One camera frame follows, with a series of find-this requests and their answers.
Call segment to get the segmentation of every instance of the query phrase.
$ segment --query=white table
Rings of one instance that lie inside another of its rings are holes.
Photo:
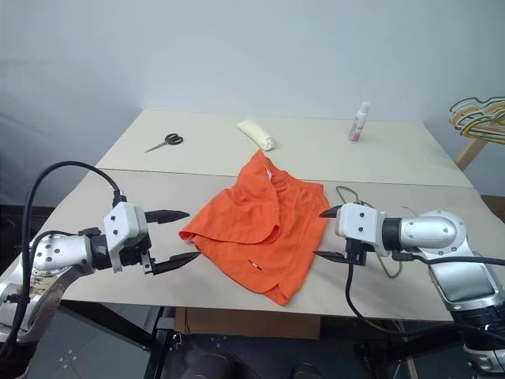
[[[236,176],[258,149],[238,129],[246,117],[143,111],[97,167]],[[352,121],[252,118],[279,148],[266,154],[304,180],[472,187],[421,122],[367,122],[356,144]],[[185,141],[144,153],[169,133]]]
[[[256,151],[255,145],[235,129],[235,123],[242,119],[145,111],[98,166],[117,181],[129,201],[146,211],[165,208],[195,215],[221,189],[234,184],[239,168]],[[279,168],[302,179],[340,180],[323,181],[330,204],[340,204],[335,186],[344,185],[390,216],[411,216],[402,205],[418,213],[445,209],[467,222],[473,249],[486,256],[503,257],[505,226],[422,124],[370,122],[362,141],[349,144],[346,134],[350,121],[254,119],[282,142],[268,154]],[[185,142],[144,153],[172,132],[181,134]],[[110,200],[107,184],[89,174],[56,208],[43,229],[72,232],[101,227]],[[178,237],[188,221],[150,225],[152,255],[163,261],[194,250]],[[331,220],[321,249],[343,251],[343,240],[334,235],[333,227]],[[388,261],[387,265],[395,268],[397,264]],[[145,276],[140,266],[127,267],[118,274],[97,272],[72,284],[65,298],[352,316],[344,298],[346,272],[346,265],[317,257],[303,288],[281,307],[247,291],[202,256],[160,276]],[[505,280],[505,272],[499,268],[497,272]],[[366,267],[356,268],[352,296],[358,309],[370,317],[451,319],[426,266],[418,262],[405,263],[401,276],[390,280],[370,253]]]

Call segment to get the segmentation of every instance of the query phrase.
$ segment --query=scissors blade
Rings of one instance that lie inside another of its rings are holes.
[[[150,148],[149,150],[146,150],[146,152],[151,152],[152,150],[155,150],[157,148],[161,148],[162,146],[165,146],[166,142],[163,142],[161,144],[156,145],[154,148]]]

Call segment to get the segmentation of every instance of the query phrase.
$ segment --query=white bottle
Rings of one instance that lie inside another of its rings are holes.
[[[370,103],[364,101],[361,103],[360,110],[356,113],[354,118],[353,127],[350,128],[349,137],[347,138],[350,142],[357,142],[360,139],[361,131],[365,126],[366,119],[368,118],[368,110],[370,109]]]

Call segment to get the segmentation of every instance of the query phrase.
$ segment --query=bottle cap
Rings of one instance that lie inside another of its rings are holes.
[[[361,103],[361,107],[360,107],[360,112],[361,113],[368,113],[368,110],[370,109],[370,103],[368,101],[364,101],[363,103]]]

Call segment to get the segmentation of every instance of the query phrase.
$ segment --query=orange garment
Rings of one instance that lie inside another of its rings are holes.
[[[281,171],[259,150],[237,183],[179,232],[230,278],[285,305],[301,287],[326,227],[323,185]]]

